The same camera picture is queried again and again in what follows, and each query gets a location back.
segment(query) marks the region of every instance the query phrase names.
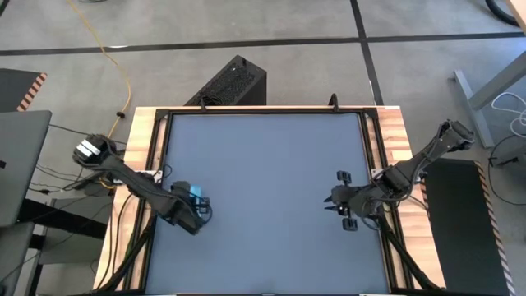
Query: orange and black striped tape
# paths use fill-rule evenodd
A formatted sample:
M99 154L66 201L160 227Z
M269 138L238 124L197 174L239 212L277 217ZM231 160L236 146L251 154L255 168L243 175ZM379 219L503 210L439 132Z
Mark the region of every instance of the orange and black striped tape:
M493 205L490 200L490 193L486 184L486 177L484 177L484 169L477 161L475 161L475 164L478 167L478 175L480 177L482 190L484 191L484 200L486 201L487 213L490 216L491 226L493 228L493 234L495 237L495 243L497 249L499 250L499 256L501 257L502 271L504 272L504 277L506 278L506 284L508 286L508 290L510 291L510 296L515 296L515 287L513 285L513 280L511 279L510 268L508 267L508 260L506 259L506 254L504 253L504 245L502 243L501 233L499 232L499 227L496 224L495 211L493 210Z
M46 73L40 73L40 75L36 77L35 82L33 82L33 85L31 85L18 107L16 107L17 111L24 112L30 107L31 102L33 102L36 93L39 92L40 87L42 87L47 76L48 75L46 75Z

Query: desk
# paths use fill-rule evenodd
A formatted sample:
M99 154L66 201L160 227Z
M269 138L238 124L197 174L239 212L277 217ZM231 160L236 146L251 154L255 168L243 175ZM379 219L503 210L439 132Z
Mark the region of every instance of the desk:
M506 0L506 2L520 27L526 32L526 3L522 0ZM461 99L466 103L466 109L471 121L477 129L478 137L485 148L493 147L495 142L482 114L482 108L490 104L499 94L506 91L524 76L526 76L526 52L521 53L510 65L475 93L471 90L468 80L462 71L454 70L454 79L460 88Z
M326 109L331 110L332 106L247 106L247 107L209 107L212 109L222 110L240 110L240 109ZM401 160L407 160L412 156L407 134L405 132L404 120L402 119L402 113L399 107L369 107L369 106L348 106L340 108L352 108L352 109L374 109L378 116L379 126L375 130L373 124L367 124L368 135L370 137L371 151L373 154L374 164L377 168L381 167L381 146L385 147L386 161L389 164L395 164ZM127 151L124 160L128 166L132 169L145 169L149 153L153 155L152 158L152 169L159 167L159 161L161 157L161 150L163 146L163 135L166 129L166 120L161 119L158 123L158 136L157 141L150 145L152 139L152 132L155 125L155 115L157 109L171 109L171 110L199 110L199 107L140 107L136 109L133 123L131 125L131 132L128 139ZM372 122L371 118L367 119L368 123ZM380 146L376 142L376 134L381 132L382 141ZM114 198L113 212L114 221L117 220L118 213L122 209L122 204L128 196L128 190L125 187L117 189ZM415 187L413 195L423 200L422 193L419 187ZM119 230L118 246L112 246L113 252L117 247L116 265L118 266L125 256L126 248L130 240L134 225L136 223L136 213L139 207L139 201L136 198L132 198L125 209L123 209L121 226ZM444 286L444 279L441 273L440 263L436 254L435 244L431 233L431 227L427 219L427 214L424 209L419 205L412 203L411 201L404 201L399 207L399 220L401 223L401 229L404 233L404 241L408 251L412 254L414 260L422 268L424 272L433 280L436 284ZM102 280L104 271L108 262L112 262L113 256L109 255L109 231L106 233L104 240L103 250L101 252L99 267L97 270L97 276L95 278L94 288L99 285ZM116 241L117 225L113 223L113 243ZM136 259L135 268L133 269L132 276L130 278L130 289L139 289L141 286L141 270L144 259L144 252L141 251ZM400 264L399 258L392 250L393 263L396 275L396 282L399 287L405 287L403 270Z

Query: gray floor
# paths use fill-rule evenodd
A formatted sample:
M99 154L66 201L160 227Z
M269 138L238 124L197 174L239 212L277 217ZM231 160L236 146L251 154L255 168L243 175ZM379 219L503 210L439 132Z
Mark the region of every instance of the gray floor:
M347 0L76 3L108 46L358 36ZM359 0L359 5L369 36L519 31L496 20L483 0ZM96 43L65 0L45 3L11 0L0 17L0 50L91 46ZM526 50L526 39L406 42L370 47L383 99L386 104L402 106L409 140L413 151L417 151L446 118L469 125L454 82L448 80L452 71L463 69L476 90ZM326 104L333 92L339 95L342 104L374 104L359 44L188 49L113 56L129 73L134 108L184 104L235 54L269 72L269 104ZM48 73L30 109L50 109L52 122L66 127L107 132L114 113L126 99L126 88L118 71L97 53L0 57L0 67ZM526 96L526 81L510 90ZM522 110L522 106L509 100L503 103ZM497 140L510 134L507 125L512 117L490 109L485 113ZM116 139L127 139L130 124L131 120L123 121ZM50 130L40 163L66 173L78 172L69 155L81 138ZM450 157L486 164L488 151L477 145ZM514 164L492 173L496 190L503 197L526 202L522 175L524 170ZM38 173L34 180L66 183ZM30 197L41 201L48 198ZM56 195L64 197L71 194ZM493 199L516 289L518 294L526 295L526 212L524 208ZM48 266L38 291L83 293L92 282L89 263Z

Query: white cable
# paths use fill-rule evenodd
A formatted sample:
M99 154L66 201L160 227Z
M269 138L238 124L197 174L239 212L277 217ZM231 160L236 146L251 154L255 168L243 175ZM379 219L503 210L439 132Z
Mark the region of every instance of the white cable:
M499 108L499 107L495 107L495 102L500 99L502 96L504 95L511 95L512 97L518 99L519 101L523 102L524 104L524 110L522 112L520 111L517 111L517 110L513 110L513 109L506 109L506 108ZM511 113L517 113L519 116L512 120L511 123L510 123L510 130L511 132L513 132L514 135L516 136L520 136L521 138L524 138L526 139L526 136L520 134L519 132L515 131L513 129L513 125L515 122L519 122L521 126L523 127L526 127L526 101L524 101L523 98L519 97L518 95L514 94L514 93L510 93L510 92L503 92L502 94L498 95L492 102L491 102L491 107L495 110L500 110L500 111L505 111L505 112L511 112Z

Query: black computer tower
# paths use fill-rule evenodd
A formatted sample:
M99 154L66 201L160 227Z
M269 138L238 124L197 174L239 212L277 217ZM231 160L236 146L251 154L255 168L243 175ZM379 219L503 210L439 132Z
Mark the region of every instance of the black computer tower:
M185 105L266 105L266 71L237 55Z

